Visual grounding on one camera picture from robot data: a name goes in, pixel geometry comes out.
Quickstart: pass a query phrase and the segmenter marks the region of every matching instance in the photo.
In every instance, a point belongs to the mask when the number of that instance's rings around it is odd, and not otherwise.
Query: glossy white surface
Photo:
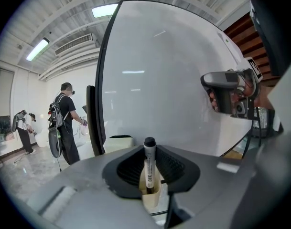
[[[162,3],[123,2],[104,64],[106,138],[130,135],[139,145],[153,136],[158,144],[223,154],[251,121],[216,113],[200,77],[236,69],[241,58],[223,32],[197,15]]]

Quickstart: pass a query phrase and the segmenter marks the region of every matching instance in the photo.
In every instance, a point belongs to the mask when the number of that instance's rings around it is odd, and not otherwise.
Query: man
[[[71,165],[79,161],[79,155],[76,144],[74,142],[72,119],[75,119],[80,124],[87,126],[87,121],[81,119],[76,113],[74,103],[70,96],[74,94],[72,85],[68,82],[61,85],[61,92],[55,98],[55,102],[63,96],[59,102],[60,112],[64,118],[64,123],[58,128],[61,137],[62,152],[66,162]]]
[[[32,128],[32,121],[36,121],[34,114],[26,114],[22,120],[18,122],[17,130],[21,139],[22,145],[25,149],[25,154],[34,154],[36,149],[32,149],[30,134],[36,135],[36,132]]]

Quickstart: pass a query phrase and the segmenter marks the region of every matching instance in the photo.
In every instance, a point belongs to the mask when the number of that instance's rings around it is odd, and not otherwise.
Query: black marker cap
[[[154,147],[156,145],[155,138],[153,138],[153,137],[147,137],[144,140],[144,145],[146,147]]]

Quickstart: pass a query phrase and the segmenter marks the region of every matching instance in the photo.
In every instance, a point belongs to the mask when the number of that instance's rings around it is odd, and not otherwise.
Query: ceiling light
[[[45,48],[45,47],[49,44],[49,42],[50,42],[50,41],[49,41],[48,39],[43,38],[43,39],[41,40],[41,42],[38,43],[37,46],[34,47],[34,49],[31,51],[31,53],[27,56],[26,60],[28,60],[28,61],[32,61],[33,58],[34,58],[38,53],[40,53],[40,51],[41,51],[43,48]]]
[[[144,71],[122,71],[123,74],[140,74],[144,73]]]
[[[98,18],[102,16],[112,15],[117,6],[118,4],[114,3],[114,4],[109,4],[109,5],[93,8],[92,9],[93,16],[94,18]]]

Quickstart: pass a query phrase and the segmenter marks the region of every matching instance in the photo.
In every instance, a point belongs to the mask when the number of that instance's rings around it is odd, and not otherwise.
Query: black edge
[[[99,57],[97,61],[97,74],[96,74],[96,89],[95,89],[95,109],[96,109],[96,119],[97,119],[97,133],[99,138],[98,150],[100,153],[104,153],[103,144],[106,140],[105,128],[104,128],[104,118],[103,118],[103,103],[102,103],[102,84],[103,84],[103,71],[104,71],[104,61],[106,56],[106,49],[111,33],[113,23],[116,19],[118,11],[122,5],[122,1],[119,2],[117,8],[115,9],[111,19],[106,28],[103,41],[101,44],[101,49],[99,51]]]
[[[99,136],[97,130],[96,108],[95,108],[95,87],[87,86],[86,92],[86,113],[91,146],[95,156],[104,154],[104,149],[99,148]]]

